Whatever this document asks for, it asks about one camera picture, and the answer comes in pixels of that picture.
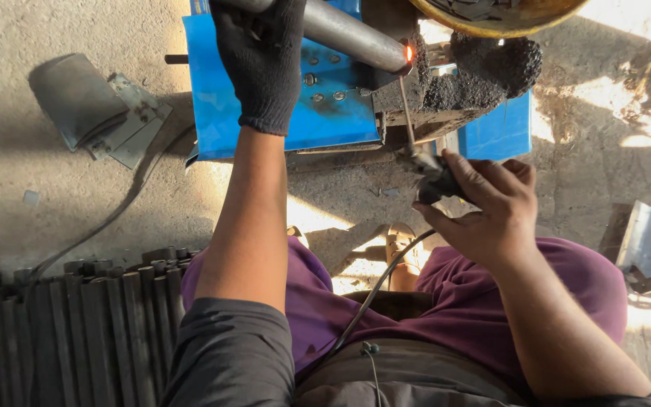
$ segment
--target yellow bucket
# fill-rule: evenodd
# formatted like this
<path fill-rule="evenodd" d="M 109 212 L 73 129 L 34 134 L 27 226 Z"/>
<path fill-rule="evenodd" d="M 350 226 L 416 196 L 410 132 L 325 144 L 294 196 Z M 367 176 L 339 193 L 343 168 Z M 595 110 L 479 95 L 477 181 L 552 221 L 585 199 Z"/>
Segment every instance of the yellow bucket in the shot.
<path fill-rule="evenodd" d="M 448 14 L 427 0 L 410 0 L 424 14 L 464 34 L 485 38 L 515 38 L 553 27 L 579 11 L 589 0 L 521 0 L 503 9 L 501 21 L 468 21 Z"/>

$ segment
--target forearm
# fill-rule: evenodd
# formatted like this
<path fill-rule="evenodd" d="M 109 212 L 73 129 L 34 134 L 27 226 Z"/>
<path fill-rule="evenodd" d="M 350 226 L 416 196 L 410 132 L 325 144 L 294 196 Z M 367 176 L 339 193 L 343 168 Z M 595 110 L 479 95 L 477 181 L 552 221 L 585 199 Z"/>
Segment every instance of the forearm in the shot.
<path fill-rule="evenodd" d="M 241 128 L 195 298 L 257 301 L 284 312 L 288 243 L 283 151 L 283 137 Z"/>
<path fill-rule="evenodd" d="M 518 269 L 490 271 L 538 398 L 651 392 L 649 379 L 589 318 L 536 248 Z"/>

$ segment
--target person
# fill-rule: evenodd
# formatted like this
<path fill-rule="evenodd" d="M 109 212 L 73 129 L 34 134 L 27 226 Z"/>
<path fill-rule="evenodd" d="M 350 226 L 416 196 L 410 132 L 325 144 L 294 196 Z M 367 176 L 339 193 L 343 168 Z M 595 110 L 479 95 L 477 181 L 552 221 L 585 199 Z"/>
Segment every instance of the person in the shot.
<path fill-rule="evenodd" d="M 276 0 L 254 20 L 212 0 L 241 130 L 212 241 L 183 280 L 188 311 L 162 405 L 651 405 L 651 382 L 618 345 L 619 270 L 535 237 L 534 167 L 452 151 L 444 158 L 482 210 L 450 219 L 414 203 L 451 246 L 420 273 L 399 265 L 391 282 L 430 293 L 433 307 L 401 321 L 368 310 L 320 364 L 360 304 L 333 294 L 323 265 L 286 235 L 304 4 Z M 402 247 L 408 233 L 396 229 Z"/>

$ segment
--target black knit glove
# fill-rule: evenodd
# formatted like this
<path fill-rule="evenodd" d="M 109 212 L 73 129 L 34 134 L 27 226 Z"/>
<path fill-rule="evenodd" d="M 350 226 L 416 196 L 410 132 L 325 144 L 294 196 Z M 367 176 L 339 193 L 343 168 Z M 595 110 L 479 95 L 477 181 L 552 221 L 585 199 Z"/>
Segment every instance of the black knit glove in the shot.
<path fill-rule="evenodd" d="M 300 95 L 300 43 L 305 0 L 276 0 L 253 15 L 211 1 L 223 66 L 240 99 L 238 124 L 287 135 Z"/>

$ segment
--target welding cable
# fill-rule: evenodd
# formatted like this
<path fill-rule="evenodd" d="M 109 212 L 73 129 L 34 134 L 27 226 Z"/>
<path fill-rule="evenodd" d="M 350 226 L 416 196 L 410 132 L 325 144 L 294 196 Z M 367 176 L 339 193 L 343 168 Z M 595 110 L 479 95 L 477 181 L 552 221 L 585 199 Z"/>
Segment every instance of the welding cable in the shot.
<path fill-rule="evenodd" d="M 375 283 L 375 286 L 371 290 L 371 292 L 368 294 L 366 297 L 366 300 L 363 301 L 363 305 L 361 305 L 361 308 L 358 310 L 358 313 L 356 314 L 355 317 L 351 320 L 351 323 L 348 324 L 348 327 L 346 328 L 345 331 L 341 334 L 341 336 L 338 338 L 336 343 L 333 344 L 333 346 L 330 348 L 329 352 L 325 355 L 325 357 L 319 362 L 319 365 L 322 364 L 323 362 L 329 360 L 333 355 L 338 352 L 338 349 L 343 346 L 343 343 L 348 339 L 350 336 L 351 332 L 353 332 L 353 329 L 356 328 L 356 325 L 358 324 L 358 321 L 361 320 L 361 317 L 363 317 L 363 314 L 366 313 L 368 310 L 368 307 L 370 307 L 370 304 L 373 302 L 373 299 L 375 298 L 376 294 L 378 293 L 378 290 L 381 288 L 381 285 L 384 284 L 385 279 L 388 278 L 388 276 L 393 273 L 393 269 L 396 268 L 396 266 L 399 264 L 401 259 L 408 253 L 413 247 L 419 244 L 421 240 L 424 240 L 426 237 L 429 237 L 436 233 L 434 229 L 430 229 L 427 232 L 422 233 L 419 235 L 419 237 L 416 237 L 414 241 L 412 241 L 409 245 L 406 246 L 405 249 L 401 251 L 394 259 L 391 264 L 388 265 L 388 267 L 385 268 L 384 273 L 381 275 L 381 278 L 378 279 L 378 282 Z"/>
<path fill-rule="evenodd" d="M 132 181 L 132 185 L 130 187 L 130 191 L 127 193 L 127 196 L 124 197 L 122 200 L 122 203 L 107 217 L 107 219 L 104 219 L 104 221 L 97 226 L 95 229 L 91 230 L 87 235 L 82 237 L 77 241 L 77 243 L 70 245 L 69 247 L 65 248 L 63 251 L 60 251 L 59 253 L 49 257 L 47 260 L 41 262 L 38 264 L 34 270 L 31 272 L 29 276 L 29 284 L 27 287 L 27 290 L 24 292 L 24 309 L 26 310 L 27 315 L 29 314 L 29 310 L 31 309 L 31 301 L 32 301 L 32 292 L 34 291 L 34 287 L 39 280 L 40 277 L 42 277 L 42 274 L 52 266 L 52 264 L 56 263 L 57 260 L 61 259 L 64 255 L 69 253 L 70 251 L 74 250 L 77 248 L 77 246 L 81 245 L 82 243 L 85 243 L 87 240 L 91 239 L 92 237 L 95 237 L 99 232 L 103 231 L 107 226 L 110 226 L 114 221 L 116 221 L 123 213 L 124 211 L 127 210 L 127 208 L 130 207 L 132 202 L 134 202 L 135 199 L 137 199 L 140 196 L 140 193 L 142 192 L 143 189 L 145 189 L 145 185 L 147 184 L 147 181 L 150 179 L 150 175 L 155 171 L 157 168 L 158 164 L 160 163 L 160 160 L 162 157 L 165 155 L 165 153 L 170 152 L 170 150 L 179 142 L 182 140 L 189 132 L 193 131 L 194 129 L 194 124 L 188 126 L 185 128 L 182 132 L 177 134 L 175 138 L 172 139 L 172 141 L 165 147 L 163 151 L 158 153 L 157 155 L 153 156 L 150 159 L 150 162 L 154 161 L 154 164 L 152 165 L 147 165 L 147 162 L 142 162 L 140 163 L 140 166 L 138 167 L 138 171 L 135 172 L 134 174 L 134 180 Z M 37 343 L 36 342 L 36 335 L 37 335 L 37 329 L 32 329 L 32 343 Z M 36 352 L 36 347 L 32 348 L 32 352 Z M 29 383 L 26 383 L 26 391 L 25 393 L 25 405 L 27 407 L 31 407 L 32 405 L 32 393 L 34 392 L 34 355 L 32 355 L 32 364 L 30 366 L 26 366 L 25 369 L 31 369 L 29 372 L 28 377 L 30 377 Z"/>

